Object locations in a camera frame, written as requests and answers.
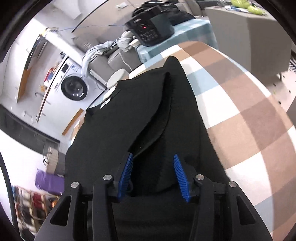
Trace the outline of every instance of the washing machine door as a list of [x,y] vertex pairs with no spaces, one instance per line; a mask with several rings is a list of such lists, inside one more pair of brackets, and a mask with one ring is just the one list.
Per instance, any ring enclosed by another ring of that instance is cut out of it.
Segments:
[[87,86],[78,76],[67,76],[61,83],[63,94],[71,100],[83,100],[87,95]]

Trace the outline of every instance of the green object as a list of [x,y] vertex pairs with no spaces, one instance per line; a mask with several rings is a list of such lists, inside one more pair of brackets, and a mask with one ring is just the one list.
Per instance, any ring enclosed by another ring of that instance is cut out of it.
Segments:
[[255,5],[250,5],[248,11],[257,15],[263,15],[265,12],[262,11],[260,8],[256,7]]
[[240,8],[248,8],[250,6],[247,0],[231,0],[231,3],[233,6]]

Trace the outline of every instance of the beige wall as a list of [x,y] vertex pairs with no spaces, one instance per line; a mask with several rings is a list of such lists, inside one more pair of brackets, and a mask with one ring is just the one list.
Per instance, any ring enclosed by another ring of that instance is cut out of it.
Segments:
[[[121,10],[115,8],[116,5],[126,2],[127,4],[139,4],[137,6],[127,6]],[[125,27],[109,26],[109,27],[87,27],[90,25],[124,25],[131,19],[132,12],[143,3],[143,0],[109,0],[89,15],[73,32],[74,35],[83,33],[92,33],[103,43],[112,41],[120,37]]]

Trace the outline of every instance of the silver bolt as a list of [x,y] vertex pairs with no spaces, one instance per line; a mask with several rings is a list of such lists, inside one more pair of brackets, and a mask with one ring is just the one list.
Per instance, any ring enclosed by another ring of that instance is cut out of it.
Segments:
[[229,186],[231,186],[232,188],[235,188],[237,186],[237,183],[234,181],[230,181]]
[[103,177],[103,179],[104,179],[105,181],[109,181],[109,180],[111,180],[111,178],[112,178],[112,176],[109,175],[109,174],[107,174],[107,175],[105,175],[105,176]]
[[196,176],[195,176],[195,178],[197,179],[197,180],[204,180],[205,179],[205,176],[204,175],[201,175],[201,174],[197,174]]
[[78,182],[72,182],[72,184],[71,184],[71,187],[72,188],[76,188],[78,186],[79,186],[79,183]]

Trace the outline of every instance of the plaid tablecloth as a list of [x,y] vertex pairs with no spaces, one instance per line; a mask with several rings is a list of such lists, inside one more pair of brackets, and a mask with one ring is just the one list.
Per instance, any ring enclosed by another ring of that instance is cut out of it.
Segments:
[[216,38],[209,20],[191,19],[175,25],[174,29],[175,33],[165,41],[151,47],[139,45],[136,48],[141,63],[147,62],[173,45],[186,41],[201,41],[218,49]]
[[227,175],[282,241],[296,222],[296,129],[271,93],[242,66],[201,42],[174,45],[130,79],[180,61],[211,142]]

